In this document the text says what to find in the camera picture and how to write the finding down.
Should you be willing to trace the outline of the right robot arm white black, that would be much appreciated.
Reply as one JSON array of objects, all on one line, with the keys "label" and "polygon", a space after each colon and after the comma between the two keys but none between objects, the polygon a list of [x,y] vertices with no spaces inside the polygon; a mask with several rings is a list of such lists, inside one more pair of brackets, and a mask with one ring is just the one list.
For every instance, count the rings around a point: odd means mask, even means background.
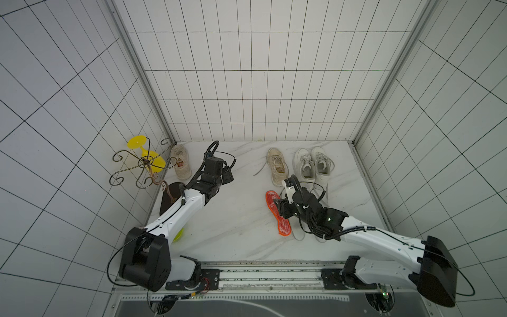
[{"label": "right robot arm white black", "polygon": [[338,272],[325,271],[326,289],[374,289],[391,285],[416,290],[436,305],[456,305],[458,277],[461,272],[445,244],[436,237],[414,239],[368,225],[338,209],[324,207],[306,189],[271,205],[284,219],[297,218],[315,237],[359,245],[380,256],[371,260],[351,255]]}]

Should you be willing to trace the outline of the white leather sneaker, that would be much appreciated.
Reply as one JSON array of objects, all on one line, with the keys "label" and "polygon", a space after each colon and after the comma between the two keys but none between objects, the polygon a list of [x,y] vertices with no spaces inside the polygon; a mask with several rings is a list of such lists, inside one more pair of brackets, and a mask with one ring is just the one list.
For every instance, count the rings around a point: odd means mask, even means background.
[{"label": "white leather sneaker", "polygon": [[310,152],[306,149],[299,149],[293,159],[294,174],[300,182],[307,185],[313,185],[316,181],[316,171],[314,161]]},{"label": "white leather sneaker", "polygon": [[331,173],[335,168],[335,163],[321,147],[313,148],[311,157],[315,166],[316,182],[326,189],[331,178]]}]

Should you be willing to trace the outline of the grey shoe insole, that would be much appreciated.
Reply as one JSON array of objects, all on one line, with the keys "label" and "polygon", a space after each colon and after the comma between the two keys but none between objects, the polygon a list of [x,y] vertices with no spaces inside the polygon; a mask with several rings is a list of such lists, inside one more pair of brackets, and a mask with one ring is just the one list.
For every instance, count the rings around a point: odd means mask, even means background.
[{"label": "grey shoe insole", "polygon": [[300,227],[292,227],[292,234],[297,241],[303,241],[306,233]]},{"label": "grey shoe insole", "polygon": [[[314,188],[312,190],[312,193],[317,197],[319,198],[321,195],[323,195],[323,197],[319,200],[319,203],[324,207],[324,208],[328,208],[329,207],[329,203],[328,203],[328,193],[326,191],[322,191],[322,190],[318,190],[317,188]],[[325,243],[326,240],[324,238],[322,238],[321,236],[316,236],[316,240],[319,242],[319,243]]]}]

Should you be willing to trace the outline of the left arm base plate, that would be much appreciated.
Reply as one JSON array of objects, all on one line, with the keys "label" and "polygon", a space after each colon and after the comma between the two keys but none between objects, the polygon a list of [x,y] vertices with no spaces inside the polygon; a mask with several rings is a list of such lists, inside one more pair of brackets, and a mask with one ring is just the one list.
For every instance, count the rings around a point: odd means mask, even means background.
[{"label": "left arm base plate", "polygon": [[220,269],[197,269],[189,280],[169,281],[167,291],[215,291],[219,288]]}]

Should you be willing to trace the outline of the red translucent shoe insole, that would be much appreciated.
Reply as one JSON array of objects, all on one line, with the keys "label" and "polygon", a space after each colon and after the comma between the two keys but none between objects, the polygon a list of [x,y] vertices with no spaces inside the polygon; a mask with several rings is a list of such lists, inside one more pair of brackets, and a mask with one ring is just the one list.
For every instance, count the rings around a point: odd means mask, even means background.
[{"label": "red translucent shoe insole", "polygon": [[265,193],[266,204],[277,221],[278,233],[281,236],[290,236],[292,233],[290,223],[287,219],[284,219],[282,216],[280,216],[277,206],[275,204],[275,199],[279,198],[280,198],[279,195],[273,190],[269,190],[268,192]]}]

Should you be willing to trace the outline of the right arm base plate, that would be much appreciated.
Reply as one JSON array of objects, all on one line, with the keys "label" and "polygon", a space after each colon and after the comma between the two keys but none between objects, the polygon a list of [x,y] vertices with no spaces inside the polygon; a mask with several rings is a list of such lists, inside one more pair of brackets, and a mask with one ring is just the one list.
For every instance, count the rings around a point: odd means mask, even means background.
[{"label": "right arm base plate", "polygon": [[322,269],[321,278],[325,290],[376,290],[377,284],[365,284],[353,273],[341,273],[342,269]]}]

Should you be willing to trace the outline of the beige sneaker red label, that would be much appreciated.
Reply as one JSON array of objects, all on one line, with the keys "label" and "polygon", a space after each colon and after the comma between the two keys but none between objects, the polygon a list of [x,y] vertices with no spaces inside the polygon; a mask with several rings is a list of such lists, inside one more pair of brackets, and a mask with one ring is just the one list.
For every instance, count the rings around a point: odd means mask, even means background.
[{"label": "beige sneaker red label", "polygon": [[174,145],[170,152],[174,161],[173,169],[180,180],[187,180],[192,176],[189,154],[183,145]]},{"label": "beige sneaker red label", "polygon": [[289,167],[282,152],[277,148],[270,148],[267,152],[264,165],[254,176],[257,176],[266,165],[269,167],[273,185],[282,187],[283,181],[289,177]]}]

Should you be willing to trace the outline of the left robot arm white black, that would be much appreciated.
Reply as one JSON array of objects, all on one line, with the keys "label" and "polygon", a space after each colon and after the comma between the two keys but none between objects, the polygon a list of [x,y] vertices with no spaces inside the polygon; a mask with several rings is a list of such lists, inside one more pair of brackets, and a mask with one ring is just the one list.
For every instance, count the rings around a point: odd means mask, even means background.
[{"label": "left robot arm white black", "polygon": [[185,224],[215,197],[223,184],[234,180],[231,165],[214,155],[206,155],[200,170],[188,184],[179,186],[181,197],[154,222],[145,227],[132,228],[125,243],[115,254],[121,253],[118,276],[129,281],[131,287],[149,291],[161,290],[166,284],[187,283],[194,288],[201,281],[200,262],[186,256],[173,257],[170,245]]}]

